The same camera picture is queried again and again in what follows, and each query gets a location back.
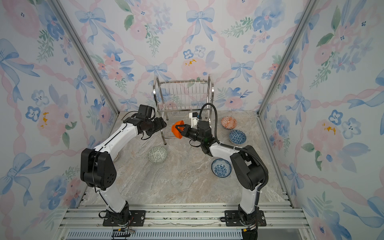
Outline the green patterned ceramic bowl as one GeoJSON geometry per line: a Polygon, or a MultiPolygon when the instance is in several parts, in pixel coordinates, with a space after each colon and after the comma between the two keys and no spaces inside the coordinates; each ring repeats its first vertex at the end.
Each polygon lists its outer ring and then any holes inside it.
{"type": "Polygon", "coordinates": [[[164,147],[156,146],[149,150],[148,159],[151,163],[161,164],[167,158],[167,150],[164,147]]]}

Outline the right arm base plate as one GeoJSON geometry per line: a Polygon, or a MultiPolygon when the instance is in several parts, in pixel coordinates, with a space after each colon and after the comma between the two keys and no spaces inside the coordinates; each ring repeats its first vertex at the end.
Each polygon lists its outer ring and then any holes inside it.
{"type": "Polygon", "coordinates": [[[256,225],[257,227],[267,226],[264,212],[261,210],[255,210],[251,214],[246,214],[245,212],[240,210],[227,210],[224,212],[224,216],[220,218],[220,221],[225,223],[227,227],[250,228],[254,225],[256,225]]]}

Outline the orange plastic bowl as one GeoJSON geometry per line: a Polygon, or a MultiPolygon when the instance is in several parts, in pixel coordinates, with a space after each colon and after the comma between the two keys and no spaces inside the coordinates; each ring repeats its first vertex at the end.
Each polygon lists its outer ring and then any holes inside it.
{"type": "Polygon", "coordinates": [[[174,136],[178,139],[181,139],[183,136],[181,132],[184,130],[184,121],[178,121],[174,125],[172,125],[171,131],[174,134],[174,136]]]}

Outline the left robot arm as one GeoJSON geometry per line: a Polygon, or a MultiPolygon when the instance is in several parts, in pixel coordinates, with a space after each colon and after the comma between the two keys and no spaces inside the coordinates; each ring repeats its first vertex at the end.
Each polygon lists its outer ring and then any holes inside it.
{"type": "Polygon", "coordinates": [[[129,203],[122,197],[115,181],[117,170],[114,159],[130,140],[139,134],[151,137],[167,126],[163,118],[137,119],[128,117],[121,126],[104,142],[81,153],[81,180],[94,188],[106,204],[105,218],[119,226],[127,226],[132,214],[129,203]]]}

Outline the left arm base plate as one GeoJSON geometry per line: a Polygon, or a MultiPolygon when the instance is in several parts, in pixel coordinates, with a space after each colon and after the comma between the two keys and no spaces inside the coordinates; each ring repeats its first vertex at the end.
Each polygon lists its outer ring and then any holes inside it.
{"type": "Polygon", "coordinates": [[[109,210],[102,216],[100,212],[99,217],[103,219],[103,227],[142,227],[146,218],[145,210],[129,210],[121,213],[113,213],[109,210]]]}

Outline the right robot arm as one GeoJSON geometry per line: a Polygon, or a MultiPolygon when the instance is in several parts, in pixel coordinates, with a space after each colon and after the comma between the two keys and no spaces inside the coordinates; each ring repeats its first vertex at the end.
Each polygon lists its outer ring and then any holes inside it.
{"type": "Polygon", "coordinates": [[[261,189],[269,180],[269,171],[256,150],[250,145],[241,148],[221,143],[213,136],[207,121],[199,121],[196,128],[179,121],[172,126],[172,132],[179,139],[185,137],[199,142],[206,155],[232,163],[235,175],[243,187],[237,221],[244,226],[256,225],[261,189]]]}

